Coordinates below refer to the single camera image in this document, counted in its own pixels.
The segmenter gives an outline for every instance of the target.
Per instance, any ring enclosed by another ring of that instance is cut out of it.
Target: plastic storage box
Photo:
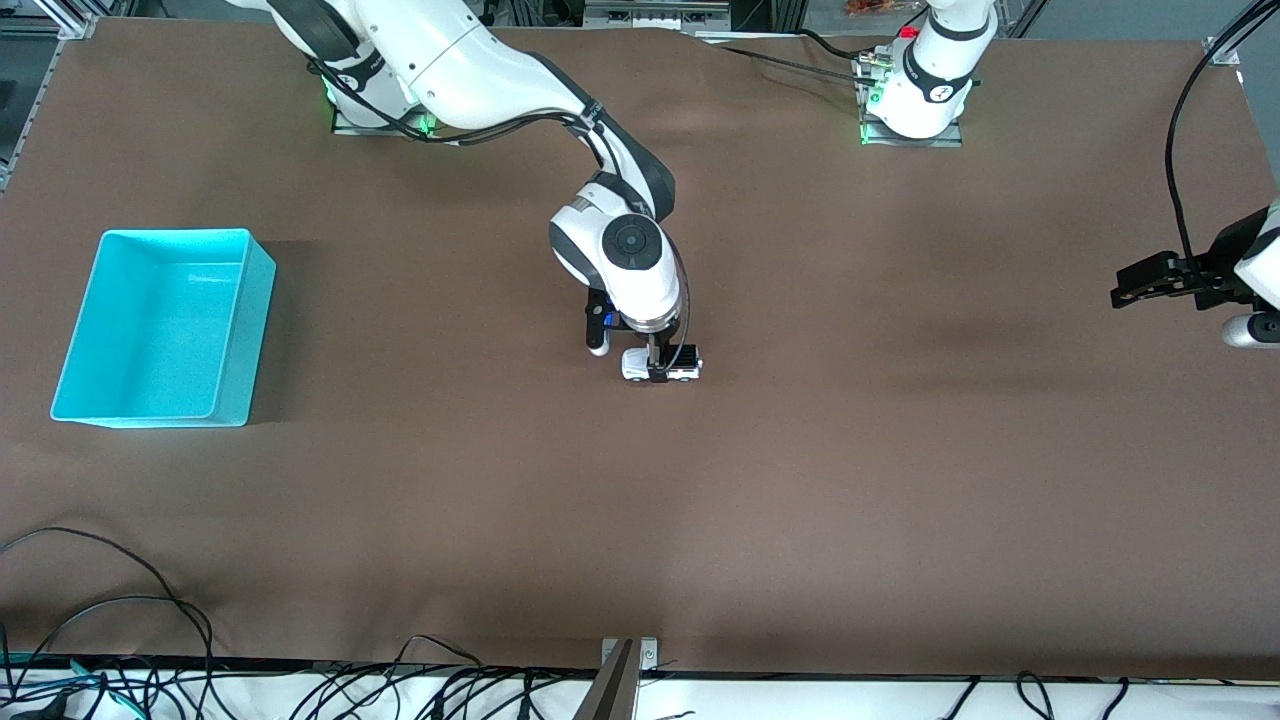
[[[274,281],[275,261],[246,229],[108,231],[50,416],[243,425]]]

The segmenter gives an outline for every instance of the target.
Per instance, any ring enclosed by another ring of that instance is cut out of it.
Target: metal frame
[[[45,77],[40,79],[40,90],[36,92],[36,101],[31,105],[31,111],[27,113],[27,120],[22,126],[22,135],[18,136],[18,142],[13,146],[13,158],[9,158],[8,167],[0,169],[0,197],[4,197],[4,191],[9,186],[9,178],[13,177],[13,169],[18,167],[18,156],[22,155],[22,146],[26,145],[27,136],[31,133],[31,124],[36,119],[36,110],[40,109],[40,104],[45,100],[49,81],[54,77],[54,68],[58,67],[58,59],[63,56],[65,47],[67,41],[59,40],[58,49],[54,50],[54,56],[49,60],[49,69],[45,70]]]
[[[118,14],[115,8],[132,5],[128,0],[32,0],[58,26],[59,40],[84,40],[93,33],[93,23],[104,15]]]

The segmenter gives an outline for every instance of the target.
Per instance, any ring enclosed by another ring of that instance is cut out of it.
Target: black cable
[[[97,697],[93,698],[93,705],[88,706],[88,711],[84,714],[83,720],[92,720],[93,714],[97,712],[97,706],[102,703],[102,696],[106,694],[106,675],[99,675]]]
[[[1039,688],[1041,697],[1044,700],[1044,710],[1041,710],[1029,697],[1027,697],[1027,693],[1023,691],[1023,683],[1027,680],[1034,682],[1036,687]],[[1036,712],[1036,715],[1039,715],[1042,720],[1053,720],[1053,703],[1048,701],[1048,689],[1036,673],[1030,673],[1028,670],[1019,673],[1015,687],[1018,688],[1018,697],[1023,698],[1023,703],[1027,705],[1027,707],[1030,707],[1032,711]]]
[[[764,55],[762,53],[753,53],[750,50],[742,50],[740,47],[723,47],[723,46],[721,46],[721,47],[724,49],[724,50],[728,50],[730,53],[737,54],[737,55],[745,55],[748,58],[755,58],[756,60],[764,60],[767,63],[776,63],[778,65],[785,65],[785,67],[788,67],[788,68],[795,68],[797,70],[804,70],[806,73],[813,73],[813,74],[818,74],[818,76],[826,76],[826,77],[831,77],[831,78],[837,78],[837,79],[842,79],[842,81],[846,81],[846,82],[852,82],[855,85],[876,85],[876,81],[872,79],[872,78],[868,78],[868,77],[858,77],[858,76],[851,76],[849,73],[837,73],[836,70],[828,70],[826,68],[815,68],[813,65],[805,65],[803,63],[794,63],[791,60],[783,60],[782,58],[774,58],[772,55]]]
[[[29,532],[29,533],[27,533],[24,536],[20,536],[18,538],[14,538],[13,541],[9,541],[4,546],[0,546],[0,555],[4,555],[5,552],[9,552],[10,550],[13,550],[14,547],[17,547],[18,544],[20,544],[23,542],[27,542],[27,541],[29,541],[29,539],[32,539],[35,537],[38,537],[38,536],[42,536],[42,534],[46,534],[46,533],[69,534],[69,536],[73,536],[73,537],[91,539],[93,542],[105,544],[105,546],[115,550],[120,555],[124,555],[125,557],[128,557],[133,562],[141,565],[142,569],[145,569],[148,574],[151,574],[151,577],[155,578],[155,580],[160,584],[161,589],[164,589],[164,593],[165,593],[165,597],[168,598],[168,601],[172,602],[174,605],[174,607],[177,607],[178,611],[180,611],[187,618],[187,620],[191,623],[191,625],[196,629],[196,634],[200,635],[201,644],[204,646],[204,650],[205,650],[205,655],[204,655],[204,661],[205,661],[205,687],[200,692],[200,703],[196,706],[196,720],[201,720],[204,717],[205,700],[209,696],[214,697],[214,701],[219,705],[219,707],[223,708],[224,712],[228,712],[229,716],[233,716],[229,711],[227,711],[227,705],[223,702],[221,697],[218,694],[216,688],[212,687],[212,673],[214,673],[214,625],[209,620],[209,615],[206,615],[204,610],[201,610],[198,606],[196,606],[196,605],[193,605],[191,602],[180,600],[178,597],[178,594],[174,592],[173,585],[169,584],[169,582],[160,573],[160,570],[157,570],[156,566],[152,565],[151,562],[147,562],[141,555],[133,552],[132,550],[124,547],[123,544],[120,544],[120,543],[118,543],[115,541],[111,541],[110,538],[105,538],[102,536],[99,536],[99,534],[95,534],[95,533],[90,533],[87,530],[79,530],[79,529],[76,529],[76,528],[65,528],[65,527],[61,527],[61,525],[49,525],[49,527],[45,527],[45,528],[37,528],[37,529],[35,529],[35,530],[32,530],[32,532]],[[68,621],[78,618],[83,612],[84,611],[81,611],[79,614],[73,615]],[[35,661],[35,653],[32,655],[31,661]],[[26,678],[27,670],[29,670],[29,669],[31,669],[31,662],[28,661],[27,666],[23,667],[22,673],[18,676],[19,678],[18,679],[19,684],[22,683],[22,679]]]
[[[680,328],[680,343],[676,345],[676,351],[671,354],[671,360],[667,361],[667,366],[663,368],[663,374],[669,373],[671,369],[676,366],[676,361],[680,360],[680,354],[685,350],[685,341],[689,340],[689,325],[691,325],[694,320],[694,300],[689,292],[689,272],[685,270],[685,258],[680,254],[680,246],[676,245],[676,241],[667,237],[667,243],[671,245],[671,254],[676,258],[676,270],[678,273],[677,282],[681,284],[684,291],[681,295],[685,296],[685,310],[684,316],[680,319],[684,324],[684,327]]]
[[[1023,13],[1023,17],[1018,20],[1018,27],[1015,27],[1014,37],[1027,37],[1027,32],[1032,29],[1036,20],[1039,19],[1041,13],[1044,12],[1044,6],[1048,5],[1048,0],[1039,0],[1039,4],[1030,8]]]
[[[404,657],[404,652],[408,650],[410,643],[412,643],[413,641],[426,641],[429,643],[435,644],[436,647],[440,647],[440,648],[443,648],[443,650],[445,650],[448,652],[452,652],[453,655],[457,655],[458,657],[463,657],[466,660],[470,660],[471,664],[475,665],[475,666],[477,666],[477,667],[484,667],[485,666],[484,662],[481,662],[479,657],[471,655],[470,652],[462,650],[461,647],[449,644],[448,642],[442,641],[440,638],[436,638],[434,635],[422,635],[422,634],[410,635],[408,639],[404,641],[404,644],[401,646],[399,652],[396,653],[396,660],[392,661],[393,664],[398,665],[401,662],[401,660]]]
[[[498,715],[499,712],[502,712],[502,710],[504,707],[507,707],[508,705],[516,702],[517,700],[520,700],[520,698],[522,698],[525,696],[532,696],[535,692],[538,692],[538,691],[540,691],[540,689],[543,689],[545,687],[554,685],[557,683],[563,683],[564,680],[571,680],[571,679],[575,679],[575,678],[585,678],[585,676],[586,676],[586,674],[564,675],[562,678],[553,678],[553,679],[547,680],[545,683],[541,683],[539,685],[531,685],[527,691],[521,692],[516,697],[508,698],[508,700],[498,703],[497,707],[494,707],[488,714],[485,714],[484,716],[481,716],[480,720],[493,720],[493,717],[495,715]]]
[[[791,33],[792,35],[803,35],[804,37],[808,37],[808,38],[813,40],[814,42],[817,42],[818,45],[820,45],[823,50],[826,50],[827,53],[831,53],[832,55],[835,55],[837,58],[844,58],[846,60],[856,60],[858,59],[858,53],[851,53],[849,50],[841,50],[840,47],[836,47],[835,45],[827,42],[827,38],[824,38],[823,36],[818,35],[817,32],[814,32],[812,29],[797,28],[797,29],[791,31]]]
[[[748,13],[745,18],[742,18],[742,22],[740,22],[740,23],[737,24],[737,27],[736,27],[736,28],[733,28],[733,32],[739,32],[739,31],[741,31],[741,29],[742,29],[744,27],[746,27],[746,23],[751,22],[751,18],[754,18],[754,17],[755,17],[755,13],[758,13],[758,12],[760,10],[760,8],[763,8],[763,6],[764,6],[764,0],[759,0],[759,3],[756,3],[756,4],[755,4],[755,6],[754,6],[754,8],[751,8],[751,12],[750,12],[750,13]]]
[[[951,706],[951,712],[947,712],[940,720],[956,720],[956,716],[960,715],[960,710],[964,708],[964,703],[969,701],[969,696],[973,694],[973,691],[978,689],[978,683],[980,682],[982,675],[970,675],[969,687],[966,687],[964,692],[960,693],[960,697],[956,698],[955,705]]]
[[[1216,287],[1204,279],[1203,273],[1199,268],[1199,261],[1196,259],[1196,251],[1192,249],[1190,232],[1187,229],[1187,211],[1183,208],[1183,199],[1178,191],[1178,179],[1174,170],[1174,140],[1178,135],[1178,120],[1181,118],[1183,108],[1187,105],[1187,97],[1192,92],[1192,87],[1196,81],[1199,79],[1204,68],[1208,67],[1213,56],[1230,42],[1243,28],[1248,27],[1254,19],[1266,14],[1262,22],[1253,24],[1249,29],[1236,41],[1236,45],[1244,42],[1254,31],[1262,27],[1267,19],[1275,13],[1280,3],[1276,0],[1256,0],[1248,10],[1231,23],[1231,27],[1222,31],[1222,35],[1213,41],[1213,44],[1204,51],[1204,56],[1196,63],[1196,68],[1192,70],[1189,78],[1187,78],[1187,85],[1183,86],[1181,94],[1178,96],[1178,104],[1174,105],[1174,114],[1169,119],[1169,135],[1165,138],[1165,181],[1169,184],[1169,199],[1174,205],[1174,220],[1178,224],[1178,238],[1183,247],[1183,260],[1187,263],[1188,270],[1190,270],[1190,277],[1197,286],[1208,295],[1216,297],[1221,302],[1231,302],[1231,299],[1225,293],[1219,291]]]
[[[1116,706],[1120,705],[1120,701],[1124,700],[1124,696],[1126,694],[1129,694],[1129,678],[1120,678],[1120,692],[1117,692],[1116,697],[1111,700],[1107,708],[1102,711],[1102,720],[1111,720],[1111,714],[1115,712]]]

